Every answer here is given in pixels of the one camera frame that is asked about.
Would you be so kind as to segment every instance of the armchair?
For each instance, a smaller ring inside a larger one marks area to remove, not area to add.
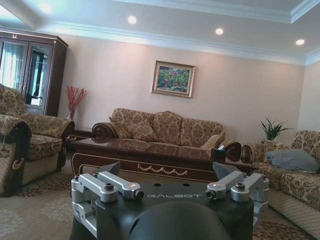
[[[74,122],[23,110],[23,95],[0,84],[0,197],[60,171],[66,162],[66,138]]]

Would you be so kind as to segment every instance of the throw pillow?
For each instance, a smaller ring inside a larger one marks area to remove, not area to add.
[[[291,149],[291,146],[285,145],[278,141],[264,140],[264,162],[268,163],[266,154],[275,150]]]
[[[130,139],[132,137],[126,126],[119,124],[112,117],[110,117],[110,122],[119,139]]]
[[[284,149],[266,153],[269,163],[281,169],[316,173],[320,165],[316,159],[302,149]]]
[[[145,142],[154,142],[157,140],[157,136],[147,120],[128,126],[128,131],[135,140]]]
[[[201,146],[204,150],[216,149],[220,143],[225,139],[225,132],[211,136],[205,144]]]

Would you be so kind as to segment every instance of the crown molding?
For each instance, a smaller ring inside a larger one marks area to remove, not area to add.
[[[21,1],[13,0],[0,0],[0,5],[7,9],[10,13],[15,15],[29,28],[35,30],[40,22],[38,16],[34,14],[26,5]]]
[[[42,26],[37,29],[37,31],[42,33],[103,39],[292,65],[304,66],[306,61],[304,55],[286,54],[243,45],[202,41],[192,38],[174,37],[162,34],[145,33],[69,22],[44,22]]]
[[[298,6],[291,11],[291,23],[293,24],[316,5],[320,3],[320,0],[303,0]]]
[[[290,11],[253,7],[211,0],[113,0],[116,2],[180,9],[209,14],[219,14],[245,19],[291,23]]]
[[[306,55],[305,65],[309,66],[317,62],[320,62],[320,48],[313,50]]]

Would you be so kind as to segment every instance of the glass cabinet door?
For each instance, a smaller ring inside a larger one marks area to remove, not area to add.
[[[29,70],[23,88],[25,95],[24,103],[34,109],[42,109],[45,105],[51,58],[51,45],[30,43],[27,60]]]
[[[27,41],[0,39],[0,84],[22,92],[28,44]]]

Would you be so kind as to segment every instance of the framed painting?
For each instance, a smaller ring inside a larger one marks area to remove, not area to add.
[[[156,61],[152,93],[191,98],[195,66]]]

